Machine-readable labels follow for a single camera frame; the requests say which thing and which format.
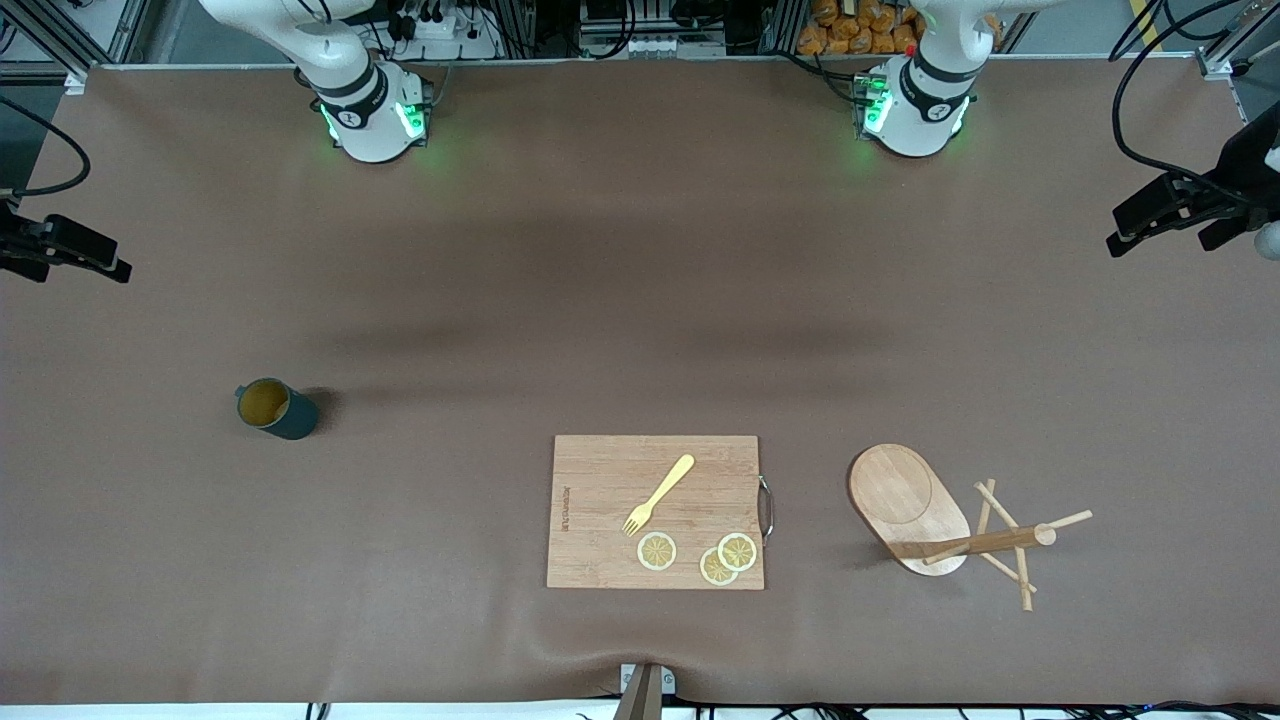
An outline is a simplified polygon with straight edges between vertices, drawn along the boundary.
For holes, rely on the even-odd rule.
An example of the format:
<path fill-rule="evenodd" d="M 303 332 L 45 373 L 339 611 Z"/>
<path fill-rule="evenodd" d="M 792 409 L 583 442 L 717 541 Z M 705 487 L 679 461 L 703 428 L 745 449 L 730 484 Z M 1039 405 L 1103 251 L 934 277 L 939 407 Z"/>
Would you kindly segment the orange snack bags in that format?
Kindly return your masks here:
<path fill-rule="evenodd" d="M 800 56 L 906 54 L 927 31 L 909 0 L 808 0 L 795 44 Z"/>

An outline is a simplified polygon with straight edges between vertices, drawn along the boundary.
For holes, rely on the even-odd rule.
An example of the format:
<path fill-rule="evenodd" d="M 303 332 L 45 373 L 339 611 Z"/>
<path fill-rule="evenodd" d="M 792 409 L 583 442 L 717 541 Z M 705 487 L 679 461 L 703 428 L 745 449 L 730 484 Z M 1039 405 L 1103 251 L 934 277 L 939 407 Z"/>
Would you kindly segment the wooden cutting board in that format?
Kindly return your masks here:
<path fill-rule="evenodd" d="M 635 536 L 628 514 L 645 502 L 684 454 L 696 462 Z M 765 525 L 754 436 L 558 436 L 553 448 L 547 585 L 593 591 L 763 591 Z M 678 557 L 664 571 L 637 561 L 639 541 L 660 530 Z M 755 565 L 724 587 L 707 583 L 699 560 L 723 536 L 750 536 Z"/>

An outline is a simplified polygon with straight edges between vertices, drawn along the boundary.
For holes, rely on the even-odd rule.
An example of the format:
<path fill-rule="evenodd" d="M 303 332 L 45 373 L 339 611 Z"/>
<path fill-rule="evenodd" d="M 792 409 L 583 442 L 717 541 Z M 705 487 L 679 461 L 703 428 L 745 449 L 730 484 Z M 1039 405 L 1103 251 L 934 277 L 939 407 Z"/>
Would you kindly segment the wooden mug tree rack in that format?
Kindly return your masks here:
<path fill-rule="evenodd" d="M 1083 510 L 1052 521 L 1021 524 L 1000 502 L 992 479 L 975 484 L 978 518 L 970 523 L 937 471 L 918 451 L 882 443 L 860 452 L 847 474 L 854 509 L 890 557 L 908 571 L 946 577 L 972 557 L 1018 587 L 1021 610 L 1034 610 L 1029 552 L 1056 543 L 1060 530 L 1091 520 Z"/>

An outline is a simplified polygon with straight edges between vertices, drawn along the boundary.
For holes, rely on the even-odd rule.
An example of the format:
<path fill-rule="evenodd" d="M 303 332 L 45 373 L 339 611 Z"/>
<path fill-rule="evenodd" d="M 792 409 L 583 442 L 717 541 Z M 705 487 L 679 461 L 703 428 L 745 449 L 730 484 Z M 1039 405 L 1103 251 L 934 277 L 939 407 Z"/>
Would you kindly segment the yellow plastic fork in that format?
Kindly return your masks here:
<path fill-rule="evenodd" d="M 696 459 L 691 454 L 684 454 L 675 461 L 646 501 L 636 506 L 626 518 L 623 523 L 626 537 L 635 536 L 648 524 L 655 506 L 690 473 L 695 462 Z"/>

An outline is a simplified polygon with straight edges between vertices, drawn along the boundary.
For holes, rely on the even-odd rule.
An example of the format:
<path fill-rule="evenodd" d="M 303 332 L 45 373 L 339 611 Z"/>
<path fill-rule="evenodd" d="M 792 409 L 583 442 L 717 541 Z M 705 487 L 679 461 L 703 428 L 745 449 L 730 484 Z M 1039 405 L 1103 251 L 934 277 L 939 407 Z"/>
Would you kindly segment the white terminal block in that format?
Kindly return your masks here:
<path fill-rule="evenodd" d="M 699 60 L 726 56 L 723 35 L 718 32 L 641 33 L 625 50 L 627 59 Z"/>

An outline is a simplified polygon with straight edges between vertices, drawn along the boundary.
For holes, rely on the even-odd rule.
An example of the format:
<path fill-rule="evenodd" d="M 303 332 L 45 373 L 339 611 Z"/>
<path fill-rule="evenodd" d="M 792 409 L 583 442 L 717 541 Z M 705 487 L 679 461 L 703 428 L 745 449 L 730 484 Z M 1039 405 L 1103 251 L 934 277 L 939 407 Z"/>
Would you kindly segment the white power strip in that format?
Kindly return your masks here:
<path fill-rule="evenodd" d="M 494 60 L 507 56 L 495 14 L 480 0 L 389 0 L 388 35 L 402 61 Z"/>

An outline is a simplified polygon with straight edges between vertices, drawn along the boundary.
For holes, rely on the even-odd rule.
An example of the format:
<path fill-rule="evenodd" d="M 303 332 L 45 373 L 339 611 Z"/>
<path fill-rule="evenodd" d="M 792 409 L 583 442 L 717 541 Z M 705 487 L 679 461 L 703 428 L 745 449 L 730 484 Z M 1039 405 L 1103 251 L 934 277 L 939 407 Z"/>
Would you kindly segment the aluminium frame profile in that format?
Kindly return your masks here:
<path fill-rule="evenodd" d="M 0 86 L 82 86 L 125 63 L 164 0 L 0 0 Z"/>
<path fill-rule="evenodd" d="M 1196 54 L 1210 81 L 1242 77 L 1258 61 L 1280 56 L 1280 0 L 1247 0 L 1224 31 Z"/>

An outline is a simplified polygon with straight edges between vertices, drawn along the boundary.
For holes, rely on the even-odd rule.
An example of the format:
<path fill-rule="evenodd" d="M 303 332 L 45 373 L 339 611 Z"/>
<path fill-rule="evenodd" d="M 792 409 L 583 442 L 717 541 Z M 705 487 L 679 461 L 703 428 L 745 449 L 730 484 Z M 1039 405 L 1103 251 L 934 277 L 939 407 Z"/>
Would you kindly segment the brown table mat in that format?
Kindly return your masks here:
<path fill-rule="evenodd" d="M 1004 60 L 938 156 L 786 61 L 454 72 L 351 161 L 288 70 L 99 70 L 29 214 L 128 284 L 0 278 L 0 703 L 466 702 L 675 670 L 709 703 L 1280 705 L 1280 263 L 1112 259 L 1120 67 Z M 275 378 L 319 409 L 236 414 Z M 763 591 L 547 585 L 558 436 L 754 436 Z M 992 479 L 989 564 L 899 566 L 854 459 Z"/>

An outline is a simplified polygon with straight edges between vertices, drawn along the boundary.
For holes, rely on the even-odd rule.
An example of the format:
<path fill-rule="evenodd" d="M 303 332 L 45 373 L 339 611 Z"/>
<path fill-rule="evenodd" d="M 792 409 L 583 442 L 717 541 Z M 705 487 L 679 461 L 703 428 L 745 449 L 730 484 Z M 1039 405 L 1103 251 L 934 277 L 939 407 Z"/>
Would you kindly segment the dark green mug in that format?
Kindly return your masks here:
<path fill-rule="evenodd" d="M 280 439 L 302 439 L 319 424 L 317 405 L 275 378 L 261 378 L 236 389 L 242 423 Z"/>

